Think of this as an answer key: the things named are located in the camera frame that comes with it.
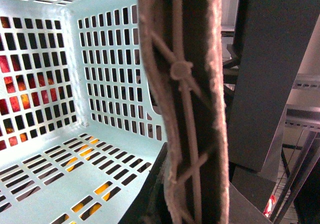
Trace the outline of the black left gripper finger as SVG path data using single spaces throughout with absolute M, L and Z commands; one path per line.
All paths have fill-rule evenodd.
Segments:
M 164 178 L 168 144 L 165 142 L 140 190 L 120 224 L 171 224 L 165 201 Z

